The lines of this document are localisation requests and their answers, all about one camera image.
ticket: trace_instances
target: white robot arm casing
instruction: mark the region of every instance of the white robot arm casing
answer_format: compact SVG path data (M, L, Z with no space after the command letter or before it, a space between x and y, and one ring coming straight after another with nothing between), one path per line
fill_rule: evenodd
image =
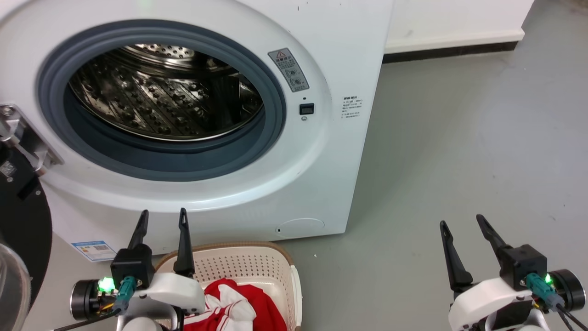
M515 291L502 278L488 279L460 294L449 310L453 331L468 330L472 324L517 300L530 290Z
M137 317L131 320L122 331L163 331L161 325L148 317Z
M179 307L190 313L206 310L202 286L197 280L175 273L156 273L148 289L138 290L133 297L148 296L153 300Z

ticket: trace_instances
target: blue and white sticker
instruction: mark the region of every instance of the blue and white sticker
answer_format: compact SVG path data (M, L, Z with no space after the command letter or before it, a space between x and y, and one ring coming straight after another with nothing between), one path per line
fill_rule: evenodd
M116 252L104 241L86 241L83 243L72 243L86 259L92 262L108 261L114 259Z

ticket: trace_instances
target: specification label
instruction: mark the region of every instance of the specification label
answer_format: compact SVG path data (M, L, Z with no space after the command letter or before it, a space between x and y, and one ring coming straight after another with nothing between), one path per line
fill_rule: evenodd
M116 252L102 240L72 243L72 246L92 262L112 260L116 256Z
M269 52L268 55L278 66L278 69L280 69L284 78L286 78L292 92L308 90L310 88L306 81L306 77L304 77L304 73L289 49L282 48L277 51Z
M343 105L341 106L341 118L353 118L359 117L361 108L363 105L363 99L357 95L343 98Z

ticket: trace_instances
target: laundry basket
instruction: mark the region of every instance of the laundry basket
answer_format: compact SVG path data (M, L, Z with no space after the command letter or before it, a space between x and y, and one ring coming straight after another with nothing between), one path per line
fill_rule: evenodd
M300 331L302 291L292 258L276 244L257 241L211 244L192 248L194 278L203 289L215 280L232 279L263 289L282 314L288 331ZM172 272L178 252L164 256L156 272Z

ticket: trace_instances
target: black cable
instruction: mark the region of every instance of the black cable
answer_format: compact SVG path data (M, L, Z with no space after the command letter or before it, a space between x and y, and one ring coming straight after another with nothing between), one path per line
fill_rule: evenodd
M176 315L178 315L178 328L174 331L183 331L184 312L180 307L173 306L173 309L175 310Z
M112 312L110 312L110 313L108 313L106 315L100 315L99 317L97 317L95 319L85 320L83 322L79 322L79 323L74 323L74 324L71 324L71 325L63 326L63 327L57 328L57 329L55 329L53 331L68 331L68 330L76 329L77 327L80 327L80 326L85 326L85 325L89 325L89 324L92 324L92 323L96 323L96 322L101 321L101 320L105 320L105 319L107 319L109 317L115 316L116 314L118 314L120 312L121 312L120 309L116 309L116 310L113 310Z
M575 324L577 324L582 330L584 331L588 331L588 327L586 327L584 324L582 324L582 322L580 322L577 318L575 318L570 312L567 311L567 309L565 309L561 303L558 303L557 308L559 308L559 310L566 315L569 319L571 319Z
M572 327L570 322L567 321L566 315L564 315L562 312L557 312L557 313L559 314L559 317L562 318L562 321L566 325L567 329L570 331L574 331L574 328Z

